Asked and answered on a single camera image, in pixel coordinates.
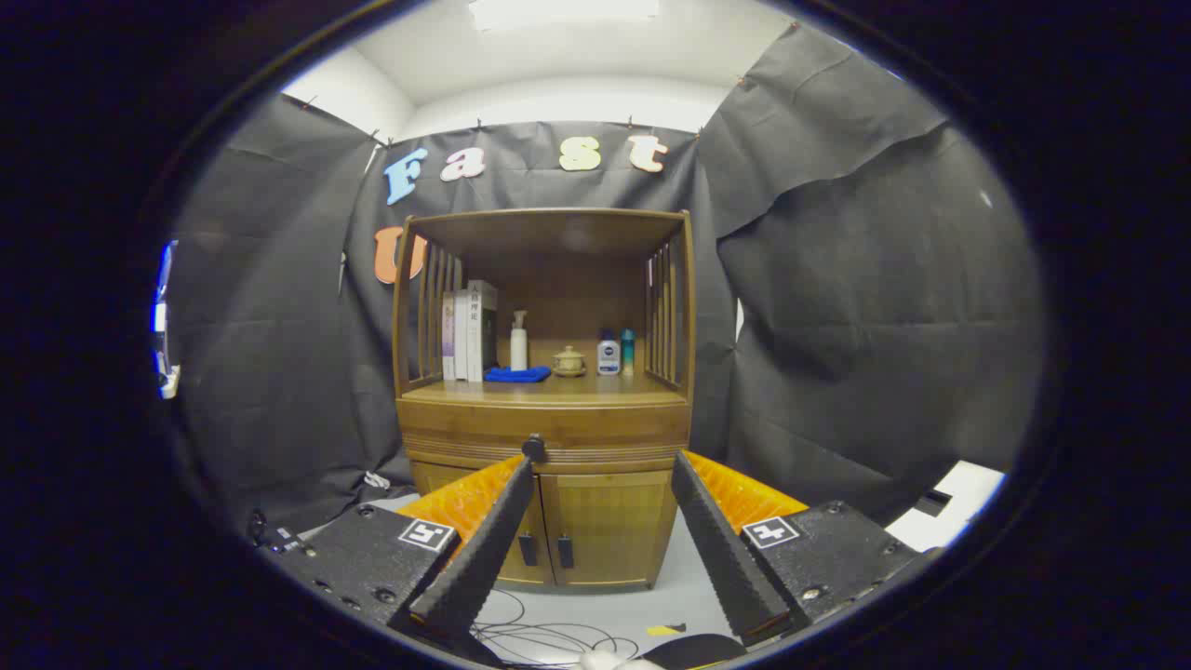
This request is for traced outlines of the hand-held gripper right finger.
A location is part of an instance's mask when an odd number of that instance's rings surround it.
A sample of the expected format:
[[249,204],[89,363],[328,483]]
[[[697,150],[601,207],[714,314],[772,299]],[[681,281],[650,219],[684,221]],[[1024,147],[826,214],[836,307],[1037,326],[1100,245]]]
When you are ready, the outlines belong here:
[[842,501],[804,505],[693,452],[672,491],[727,621],[755,645],[852,610],[927,561]]

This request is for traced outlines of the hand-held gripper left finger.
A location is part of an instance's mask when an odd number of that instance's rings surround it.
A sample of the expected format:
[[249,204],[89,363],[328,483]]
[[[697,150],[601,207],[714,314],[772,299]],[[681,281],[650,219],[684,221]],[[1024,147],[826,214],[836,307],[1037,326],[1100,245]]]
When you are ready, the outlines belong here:
[[488,599],[534,489],[515,455],[392,512],[358,505],[305,540],[272,531],[289,580],[374,626],[437,645],[461,643]]

